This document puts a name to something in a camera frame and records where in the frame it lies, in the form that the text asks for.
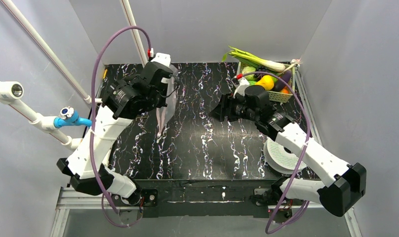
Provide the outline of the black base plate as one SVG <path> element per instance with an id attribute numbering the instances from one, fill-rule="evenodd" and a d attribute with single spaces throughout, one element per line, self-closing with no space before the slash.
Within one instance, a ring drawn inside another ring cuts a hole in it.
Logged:
<path id="1" fill-rule="evenodd" d="M 276 181 L 254 180 L 135 180 L 138 189 L 129 199 L 113 195 L 117 207 L 141 207 L 144 218 L 172 216 L 252 216 L 266 218 L 268 206 L 252 199 L 270 189 Z"/>

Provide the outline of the white tape roll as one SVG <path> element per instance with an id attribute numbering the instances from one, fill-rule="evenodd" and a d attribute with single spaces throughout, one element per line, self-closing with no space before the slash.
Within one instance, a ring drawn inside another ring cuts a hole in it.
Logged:
<path id="1" fill-rule="evenodd" d="M 264 143 L 264 161 L 273 170 L 286 175 L 292 175 L 299 160 L 298 156 L 287 150 L 280 144 L 268 138 Z"/>

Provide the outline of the cream plastic basket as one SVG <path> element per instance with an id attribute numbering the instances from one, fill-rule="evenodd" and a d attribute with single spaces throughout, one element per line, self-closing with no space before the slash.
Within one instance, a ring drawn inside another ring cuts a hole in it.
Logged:
<path id="1" fill-rule="evenodd" d="M 242 72 L 243 68 L 246 66 L 247 66 L 247 64 L 245 64 L 243 62 L 239 62 L 238 68 L 237 68 L 237 74 L 240 74 Z M 290 68 L 289 71 L 291 72 L 291 78 L 290 78 L 288 84 L 293 90 L 295 90 L 297 67 L 294 66 L 294 67 Z M 288 88 L 286 88 L 286 89 L 288 90 L 287 93 L 276 92 L 273 90 L 267 91 L 267 93 L 268 93 L 271 101 L 286 103 L 292 96 L 291 90 L 289 90 Z"/>

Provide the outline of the blue pipe fitting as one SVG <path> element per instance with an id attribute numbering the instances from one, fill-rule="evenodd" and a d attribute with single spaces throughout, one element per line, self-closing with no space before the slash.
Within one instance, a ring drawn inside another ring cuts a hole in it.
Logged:
<path id="1" fill-rule="evenodd" d="M 87 118 L 81 118 L 73 107 L 67 106 L 60 110 L 59 116 L 53 121 L 53 125 L 55 128 L 62 128 L 64 126 L 91 127 L 92 121 Z"/>

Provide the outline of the orange fruit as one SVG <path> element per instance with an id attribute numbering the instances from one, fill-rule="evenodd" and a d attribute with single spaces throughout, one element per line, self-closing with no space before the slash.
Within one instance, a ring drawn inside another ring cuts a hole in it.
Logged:
<path id="1" fill-rule="evenodd" d="M 282 93 L 282 94 L 290 94 L 290 90 L 289 90 L 289 88 L 288 88 L 287 86 L 285 86 L 285 87 L 280 91 L 280 93 Z"/>

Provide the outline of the green cabbage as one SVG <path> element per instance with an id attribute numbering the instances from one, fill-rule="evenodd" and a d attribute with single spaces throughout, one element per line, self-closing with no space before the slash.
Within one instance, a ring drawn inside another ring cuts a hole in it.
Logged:
<path id="1" fill-rule="evenodd" d="M 246 75 L 246 76 L 245 76 L 245 74 L 247 74 L 247 73 L 252 73 L 252 72 L 255 72 L 255 71 L 256 71 L 256 68 L 255 68 L 255 67 L 252 67 L 252 66 L 245 66 L 245 67 L 242 69 L 241 73 L 243 74 L 243 77 L 244 77 L 245 79 L 247 79 L 248 81 L 255 81 L 255 76 L 254 76 L 254 74 L 250 74 L 250 75 Z"/>

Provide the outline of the aluminium frame rail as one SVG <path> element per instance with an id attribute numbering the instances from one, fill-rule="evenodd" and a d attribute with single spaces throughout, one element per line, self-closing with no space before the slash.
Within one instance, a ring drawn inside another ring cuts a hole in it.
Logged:
<path id="1" fill-rule="evenodd" d="M 275 108 L 264 89 L 237 98 L 231 75 L 180 75 L 176 114 L 164 130 L 131 111 L 110 83 L 93 112 L 94 133 L 57 165 L 71 177 L 60 206 L 143 209 L 143 216 L 267 215 L 284 200 L 322 205 L 343 216 L 363 195 L 366 170 L 349 164 L 314 140 L 306 116 Z"/>

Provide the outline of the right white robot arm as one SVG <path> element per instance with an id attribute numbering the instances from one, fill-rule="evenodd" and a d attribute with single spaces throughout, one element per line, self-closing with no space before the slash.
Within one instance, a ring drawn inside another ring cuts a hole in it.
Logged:
<path id="1" fill-rule="evenodd" d="M 283 176 L 267 192 L 273 200 L 316 202 L 334 216 L 342 217 L 365 195 L 366 168 L 360 163 L 347 163 L 309 138 L 291 116 L 273 108 L 262 86 L 249 86 L 243 95 L 223 94 L 209 115 L 218 121 L 250 120 L 259 132 L 297 157 L 305 151 L 301 161 L 317 174 L 319 180 Z"/>

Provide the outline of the white pvc pipe frame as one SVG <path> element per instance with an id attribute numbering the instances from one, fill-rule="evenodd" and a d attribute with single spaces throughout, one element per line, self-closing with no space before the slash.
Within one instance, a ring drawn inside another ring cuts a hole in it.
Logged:
<path id="1" fill-rule="evenodd" d="M 97 52 L 67 0 L 16 0 L 31 23 L 85 91 L 90 90 Z M 74 106 L 87 115 L 89 105 L 0 1 L 0 80 L 24 86 L 22 100 L 43 115 Z M 0 153 L 64 151 L 65 147 L 8 105 L 0 103 Z"/>

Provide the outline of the yellow bell pepper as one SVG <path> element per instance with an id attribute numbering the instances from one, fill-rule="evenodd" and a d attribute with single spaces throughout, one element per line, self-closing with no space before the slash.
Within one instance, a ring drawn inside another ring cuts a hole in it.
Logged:
<path id="1" fill-rule="evenodd" d="M 255 83 L 255 85 L 262 86 L 266 91 L 270 91 L 274 88 L 274 78 L 270 75 L 262 76 L 262 78 Z"/>

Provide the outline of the green white leek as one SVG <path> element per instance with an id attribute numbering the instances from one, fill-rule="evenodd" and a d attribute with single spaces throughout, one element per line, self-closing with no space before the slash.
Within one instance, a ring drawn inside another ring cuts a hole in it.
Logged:
<path id="1" fill-rule="evenodd" d="M 231 49 L 229 52 L 225 53 L 222 57 L 222 62 L 225 62 L 228 56 L 231 56 L 235 59 L 238 59 L 241 63 L 244 63 L 248 66 L 252 66 L 255 68 L 258 67 L 266 67 L 274 72 L 283 72 L 286 69 L 286 66 L 282 63 L 274 62 L 271 60 L 262 59 L 253 55 L 247 51 L 240 50 L 238 48 L 229 46 Z"/>

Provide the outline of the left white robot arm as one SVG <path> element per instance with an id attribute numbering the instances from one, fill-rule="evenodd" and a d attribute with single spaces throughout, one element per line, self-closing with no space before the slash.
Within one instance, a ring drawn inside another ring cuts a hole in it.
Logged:
<path id="1" fill-rule="evenodd" d="M 106 192 L 131 204 L 138 202 L 140 186 L 110 170 L 103 159 L 137 116 L 167 106 L 168 85 L 174 83 L 176 76 L 173 65 L 151 61 L 141 73 L 110 84 L 85 137 L 68 158 L 57 162 L 60 171 L 70 176 L 70 184 L 77 192 L 92 196 Z"/>

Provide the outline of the purple eggplant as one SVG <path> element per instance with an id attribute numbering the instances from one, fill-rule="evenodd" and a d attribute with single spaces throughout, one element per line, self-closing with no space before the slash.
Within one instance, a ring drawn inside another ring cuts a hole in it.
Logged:
<path id="1" fill-rule="evenodd" d="M 279 78 L 275 83 L 272 91 L 275 92 L 280 92 L 282 91 L 286 85 L 283 82 L 289 83 L 290 79 L 292 77 L 291 71 L 286 71 L 282 75 L 279 75 Z"/>

